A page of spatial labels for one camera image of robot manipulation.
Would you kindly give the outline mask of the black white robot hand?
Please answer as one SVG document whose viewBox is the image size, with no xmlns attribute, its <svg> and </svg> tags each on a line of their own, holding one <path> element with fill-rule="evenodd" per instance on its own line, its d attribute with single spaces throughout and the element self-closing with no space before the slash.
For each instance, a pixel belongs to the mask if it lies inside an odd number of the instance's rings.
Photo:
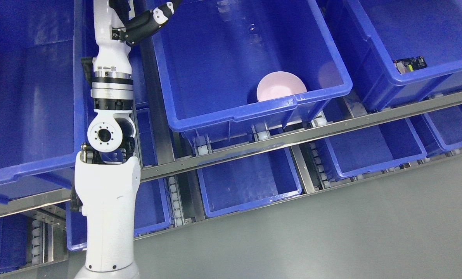
<svg viewBox="0 0 462 279">
<path fill-rule="evenodd" d="M 127 0 L 95 0 L 96 43 L 103 46 L 116 41 L 133 47 L 165 26 L 180 4 L 181 0 L 171 0 L 129 19 Z"/>
</svg>

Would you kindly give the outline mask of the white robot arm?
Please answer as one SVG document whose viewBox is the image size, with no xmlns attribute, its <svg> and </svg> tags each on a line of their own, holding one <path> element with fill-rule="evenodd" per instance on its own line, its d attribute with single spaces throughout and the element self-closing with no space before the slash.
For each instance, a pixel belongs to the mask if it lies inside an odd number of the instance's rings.
<svg viewBox="0 0 462 279">
<path fill-rule="evenodd" d="M 91 96 L 96 117 L 75 160 L 74 186 L 87 217 L 87 255 L 77 279 L 138 279 L 133 250 L 140 164 L 134 155 L 130 47 L 97 39 Z"/>
</svg>

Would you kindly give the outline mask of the blue bin under arm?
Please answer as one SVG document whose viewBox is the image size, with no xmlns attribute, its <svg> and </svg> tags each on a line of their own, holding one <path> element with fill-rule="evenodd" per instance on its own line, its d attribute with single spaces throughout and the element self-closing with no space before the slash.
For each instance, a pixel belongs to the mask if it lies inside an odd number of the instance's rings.
<svg viewBox="0 0 462 279">
<path fill-rule="evenodd" d="M 157 162 L 151 129 L 149 108 L 137 109 L 137 130 L 144 166 Z M 66 207 L 66 243 L 69 251 L 81 251 L 87 247 L 87 218 L 79 212 L 76 201 L 68 201 Z M 164 179 L 140 184 L 135 203 L 134 236 L 138 237 L 167 229 L 174 224 L 170 205 L 170 192 Z"/>
</svg>

